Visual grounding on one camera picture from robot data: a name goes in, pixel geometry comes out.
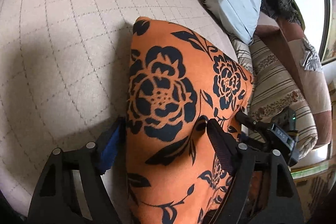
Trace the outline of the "brown pink sofa backrest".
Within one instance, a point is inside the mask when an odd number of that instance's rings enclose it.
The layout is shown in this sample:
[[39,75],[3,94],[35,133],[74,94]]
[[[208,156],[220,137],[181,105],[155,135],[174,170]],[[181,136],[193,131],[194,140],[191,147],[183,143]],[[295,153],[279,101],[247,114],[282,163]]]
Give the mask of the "brown pink sofa backrest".
[[332,139],[330,94],[323,71],[305,71],[300,65],[300,60],[303,58],[301,39],[306,38],[301,26],[290,23],[284,18],[274,20],[261,12],[255,35],[284,65],[305,97],[317,126],[318,139],[315,148],[330,143]]

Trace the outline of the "orange black floral blouse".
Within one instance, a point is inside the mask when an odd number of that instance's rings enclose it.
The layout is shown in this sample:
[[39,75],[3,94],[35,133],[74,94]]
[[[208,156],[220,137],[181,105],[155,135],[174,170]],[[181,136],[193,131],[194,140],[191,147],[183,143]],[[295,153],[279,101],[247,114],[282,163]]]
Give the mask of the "orange black floral blouse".
[[195,31],[140,17],[133,25],[126,102],[127,190],[134,223],[201,223],[231,183],[207,136],[233,137],[253,75]]

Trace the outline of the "white grey crumpled cloth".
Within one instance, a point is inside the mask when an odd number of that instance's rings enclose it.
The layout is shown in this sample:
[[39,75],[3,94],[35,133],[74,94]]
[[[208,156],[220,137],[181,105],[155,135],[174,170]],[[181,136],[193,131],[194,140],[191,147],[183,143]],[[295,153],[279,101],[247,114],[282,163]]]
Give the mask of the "white grey crumpled cloth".
[[306,38],[301,39],[303,58],[300,65],[305,71],[322,72],[322,64],[315,47],[313,47]]

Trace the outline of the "beige striped floral cushion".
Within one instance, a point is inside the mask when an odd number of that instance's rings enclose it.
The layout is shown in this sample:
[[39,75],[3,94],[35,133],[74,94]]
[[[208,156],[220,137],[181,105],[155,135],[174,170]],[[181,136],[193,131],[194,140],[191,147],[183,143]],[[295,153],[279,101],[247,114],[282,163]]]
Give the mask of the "beige striped floral cushion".
[[290,73],[259,37],[253,38],[249,50],[255,75],[249,116],[268,123],[284,108],[294,110],[295,128],[298,131],[296,147],[302,159],[313,149],[318,139],[311,109]]

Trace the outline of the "framed wall picture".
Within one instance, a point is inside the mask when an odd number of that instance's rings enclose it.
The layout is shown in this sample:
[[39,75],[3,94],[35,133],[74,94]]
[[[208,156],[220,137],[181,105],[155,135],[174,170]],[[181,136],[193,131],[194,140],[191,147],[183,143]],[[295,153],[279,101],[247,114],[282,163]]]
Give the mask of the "framed wall picture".
[[325,16],[319,57],[322,65],[335,61],[335,0],[324,0]]

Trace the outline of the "small striped floral cushion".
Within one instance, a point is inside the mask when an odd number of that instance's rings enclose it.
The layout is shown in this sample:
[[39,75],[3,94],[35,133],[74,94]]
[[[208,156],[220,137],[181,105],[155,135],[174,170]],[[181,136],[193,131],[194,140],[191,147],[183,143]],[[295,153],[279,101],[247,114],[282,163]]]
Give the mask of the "small striped floral cushion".
[[235,36],[229,36],[229,38],[238,58],[238,63],[253,74],[253,64],[249,46]]

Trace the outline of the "black furry garment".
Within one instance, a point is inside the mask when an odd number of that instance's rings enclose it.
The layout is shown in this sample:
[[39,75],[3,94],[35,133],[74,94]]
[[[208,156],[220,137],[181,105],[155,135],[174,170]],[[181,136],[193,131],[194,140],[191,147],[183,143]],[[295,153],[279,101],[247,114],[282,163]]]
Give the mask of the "black furry garment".
[[305,30],[305,22],[295,0],[261,0],[260,10],[270,18],[284,18]]

